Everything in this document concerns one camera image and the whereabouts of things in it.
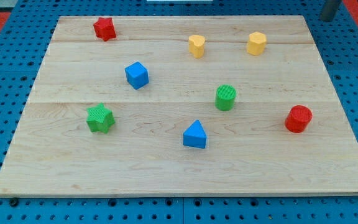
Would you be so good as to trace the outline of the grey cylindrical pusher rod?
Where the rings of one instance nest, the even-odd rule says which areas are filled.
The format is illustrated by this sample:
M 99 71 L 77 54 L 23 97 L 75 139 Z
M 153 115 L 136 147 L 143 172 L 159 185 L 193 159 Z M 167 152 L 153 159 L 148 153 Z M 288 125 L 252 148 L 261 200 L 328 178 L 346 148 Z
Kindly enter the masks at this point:
M 319 20 L 323 22 L 333 21 L 341 3 L 342 0 L 325 0 L 319 14 Z

